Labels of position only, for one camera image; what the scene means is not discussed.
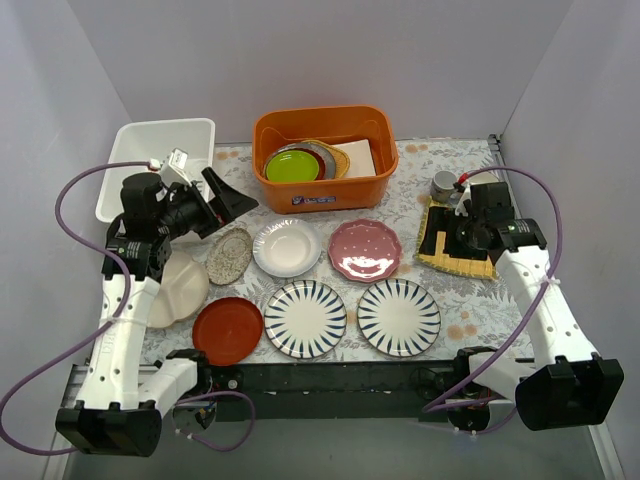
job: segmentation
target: green plate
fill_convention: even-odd
[[[313,155],[301,150],[282,152],[267,165],[267,178],[276,183],[312,182],[320,165]]]

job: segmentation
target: orange bin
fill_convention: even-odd
[[[335,145],[369,140],[376,176],[274,183],[264,175],[269,155],[280,147],[308,139]],[[389,118],[375,107],[304,108],[271,112],[253,130],[253,173],[260,180],[267,203],[277,213],[371,208],[387,188],[398,166],[398,150]]]

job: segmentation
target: white bin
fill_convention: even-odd
[[[200,172],[212,165],[215,132],[215,123],[208,118],[130,123],[118,131],[109,163],[164,159],[174,148],[179,148],[189,155],[186,170],[194,180],[202,182],[199,184],[200,193],[209,200],[211,192]],[[110,224],[122,213],[122,181],[143,171],[144,167],[129,167],[105,172],[96,205],[98,220]],[[178,240],[197,241],[199,237],[191,232]]]

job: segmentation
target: floral pattern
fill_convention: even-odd
[[[384,198],[377,207],[298,216],[315,226],[323,242],[323,253],[313,269],[296,278],[273,278],[252,261],[244,275],[231,285],[211,285],[206,303],[223,297],[243,297],[264,311],[269,298],[290,281],[318,280],[331,286],[341,296],[347,308],[347,331],[336,348],[327,355],[310,360],[288,357],[278,351],[263,332],[258,346],[243,363],[361,362],[391,358],[372,347],[357,326],[355,311],[367,285],[347,280],[331,267],[327,258],[326,250],[331,233],[342,223],[358,218],[379,220],[395,230],[404,253],[402,264],[394,276],[422,285],[433,295],[440,308],[442,329],[435,343],[422,354],[404,361],[450,359],[458,349],[466,346],[499,346],[514,330],[521,317],[502,280],[458,277],[436,271],[413,259],[431,178],[439,170],[462,174],[464,171],[492,165],[494,160],[487,142],[418,139],[399,141],[397,145],[400,156],[398,168],[391,176]],[[260,184],[253,175],[250,145],[217,147],[213,162],[214,169],[225,182],[256,198],[260,206],[201,244],[182,243],[174,246],[175,250],[185,251],[202,263],[206,262],[211,246],[227,230],[242,227],[253,238],[263,225],[278,217],[267,207]],[[176,322],[169,328],[147,330],[142,363],[163,360],[174,349],[193,348],[191,329],[194,321],[195,316]],[[507,355],[533,356],[528,335],[521,335]]]

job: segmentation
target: blue and white striped plate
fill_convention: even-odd
[[[298,280],[271,297],[264,326],[281,352],[294,358],[315,358],[338,344],[347,328],[347,311],[331,287]]]
[[[440,311],[420,285],[392,278],[364,293],[358,303],[358,325],[381,352],[411,357],[435,342],[440,333]]]

